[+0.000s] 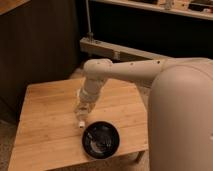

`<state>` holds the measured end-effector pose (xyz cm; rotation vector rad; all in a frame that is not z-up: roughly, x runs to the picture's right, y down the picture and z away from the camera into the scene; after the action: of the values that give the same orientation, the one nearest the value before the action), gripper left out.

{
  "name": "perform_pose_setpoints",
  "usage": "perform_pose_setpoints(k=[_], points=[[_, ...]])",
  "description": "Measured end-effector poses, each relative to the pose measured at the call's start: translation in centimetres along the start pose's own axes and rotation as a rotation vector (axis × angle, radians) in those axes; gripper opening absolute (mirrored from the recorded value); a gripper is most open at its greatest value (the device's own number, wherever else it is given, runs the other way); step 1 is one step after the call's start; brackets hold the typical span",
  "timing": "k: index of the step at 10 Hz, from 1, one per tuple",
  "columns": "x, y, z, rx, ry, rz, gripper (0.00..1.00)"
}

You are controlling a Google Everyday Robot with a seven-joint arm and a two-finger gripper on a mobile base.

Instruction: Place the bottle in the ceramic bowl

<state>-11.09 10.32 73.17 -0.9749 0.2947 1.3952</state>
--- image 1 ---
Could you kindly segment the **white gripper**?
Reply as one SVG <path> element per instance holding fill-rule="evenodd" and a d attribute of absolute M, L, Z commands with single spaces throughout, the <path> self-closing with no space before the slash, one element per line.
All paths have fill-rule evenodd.
<path fill-rule="evenodd" d="M 101 82 L 85 81 L 79 91 L 78 105 L 80 107 L 92 108 L 100 96 L 101 89 Z"/>

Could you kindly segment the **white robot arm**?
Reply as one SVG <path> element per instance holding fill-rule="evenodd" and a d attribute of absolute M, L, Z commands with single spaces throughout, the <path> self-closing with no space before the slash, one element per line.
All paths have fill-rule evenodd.
<path fill-rule="evenodd" d="M 77 110 L 90 113 L 108 79 L 150 89 L 150 171 L 213 171 L 213 60 L 163 58 L 114 63 L 90 59 Z"/>

